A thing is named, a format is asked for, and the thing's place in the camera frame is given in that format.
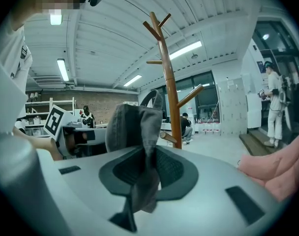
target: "gray fabric bag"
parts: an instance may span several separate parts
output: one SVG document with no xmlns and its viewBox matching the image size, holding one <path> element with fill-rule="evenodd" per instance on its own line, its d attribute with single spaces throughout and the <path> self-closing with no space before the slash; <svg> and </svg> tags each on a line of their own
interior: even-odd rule
<svg viewBox="0 0 299 236">
<path fill-rule="evenodd" d="M 148 108 L 154 99 L 153 108 Z M 155 194 L 159 176 L 151 163 L 162 123 L 162 97 L 157 90 L 151 91 L 140 106 L 117 105 L 108 123 L 106 148 L 108 152 L 130 146 L 143 146 L 145 150 L 145 170 L 131 190 L 132 210 L 152 212 L 155 208 Z"/>
</svg>

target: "bag strap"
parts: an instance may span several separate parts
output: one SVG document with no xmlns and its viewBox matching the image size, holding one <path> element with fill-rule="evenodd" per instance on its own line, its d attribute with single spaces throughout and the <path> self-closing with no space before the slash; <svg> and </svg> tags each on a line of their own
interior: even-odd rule
<svg viewBox="0 0 299 236">
<path fill-rule="evenodd" d="M 150 102 L 150 100 L 154 97 L 155 97 L 155 99 L 154 99 L 154 103 L 153 103 L 153 108 L 161 110 L 163 107 L 163 97 L 161 97 L 161 94 L 157 90 L 150 91 L 145 96 L 145 98 L 141 102 L 140 106 L 146 107 L 148 105 L 148 103 Z"/>
</svg>

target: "wooden coat rack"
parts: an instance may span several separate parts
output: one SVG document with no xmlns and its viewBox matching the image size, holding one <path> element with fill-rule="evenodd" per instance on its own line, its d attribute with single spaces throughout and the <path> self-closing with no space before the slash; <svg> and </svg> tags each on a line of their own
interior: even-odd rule
<svg viewBox="0 0 299 236">
<path fill-rule="evenodd" d="M 167 20 L 171 17 L 169 13 L 163 21 L 158 22 L 156 15 L 154 12 L 151 12 L 150 19 L 153 24 L 152 28 L 148 22 L 143 22 L 143 25 L 150 31 L 150 33 L 157 39 L 158 48 L 161 56 L 161 60 L 148 60 L 147 64 L 162 64 L 164 69 L 164 76 L 166 82 L 167 95 L 169 100 L 169 110 L 171 117 L 171 131 L 172 138 L 169 137 L 168 141 L 173 142 L 174 148 L 182 148 L 182 140 L 181 140 L 181 126 L 180 126 L 180 108 L 190 101 L 193 97 L 195 97 L 199 92 L 203 90 L 203 86 L 199 84 L 196 88 L 193 89 L 191 93 L 189 93 L 183 100 L 178 101 L 177 89 L 176 89 L 176 81 L 174 76 L 173 67 L 171 65 L 169 52 L 167 49 L 166 41 L 163 35 L 161 28 L 167 22 Z"/>
</svg>

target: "fluorescent light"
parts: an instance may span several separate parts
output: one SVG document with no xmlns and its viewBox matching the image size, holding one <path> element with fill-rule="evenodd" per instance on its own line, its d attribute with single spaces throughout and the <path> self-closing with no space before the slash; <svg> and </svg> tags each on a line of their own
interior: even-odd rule
<svg viewBox="0 0 299 236">
<path fill-rule="evenodd" d="M 132 80 L 130 80 L 128 83 L 125 83 L 123 86 L 127 87 L 128 85 L 132 84 L 133 82 L 135 82 L 136 80 L 140 79 L 141 77 L 142 77 L 141 75 L 137 75 Z"/>
<path fill-rule="evenodd" d="M 173 54 L 170 54 L 170 60 L 182 55 L 182 54 L 185 54 L 187 52 L 190 52 L 198 47 L 201 47 L 202 46 L 202 43 L 200 41 L 196 42 L 196 43 L 193 43 L 191 45 L 188 45 L 182 49 L 180 49 L 179 51 L 176 51 L 175 53 Z"/>
<path fill-rule="evenodd" d="M 269 34 L 265 34 L 263 37 L 262 37 L 264 40 L 267 40 L 269 38 Z"/>
<path fill-rule="evenodd" d="M 52 26 L 59 26 L 62 23 L 62 13 L 61 10 L 54 10 L 50 14 L 50 24 Z"/>
<path fill-rule="evenodd" d="M 60 69 L 60 73 L 62 75 L 63 80 L 64 81 L 69 81 L 69 77 L 67 75 L 66 68 L 65 68 L 64 59 L 58 59 L 57 63 L 58 63 L 58 66 L 59 66 L 59 69 Z"/>
</svg>

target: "white corrugated ceiling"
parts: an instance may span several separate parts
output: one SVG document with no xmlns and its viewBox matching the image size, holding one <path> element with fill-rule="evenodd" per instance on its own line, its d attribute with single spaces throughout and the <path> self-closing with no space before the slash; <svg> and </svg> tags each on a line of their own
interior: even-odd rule
<svg viewBox="0 0 299 236">
<path fill-rule="evenodd" d="M 202 47 L 172 60 L 175 76 L 192 69 L 243 57 L 259 12 L 258 0 L 102 0 L 76 11 L 64 11 L 60 26 L 49 15 L 32 17 L 25 25 L 33 57 L 30 76 L 60 76 L 57 59 L 65 59 L 70 82 L 76 86 L 147 88 L 162 82 L 157 41 L 143 26 L 150 12 L 158 20 L 172 16 L 163 27 L 169 52 L 200 40 Z M 28 87 L 35 87 L 30 79 Z"/>
</svg>

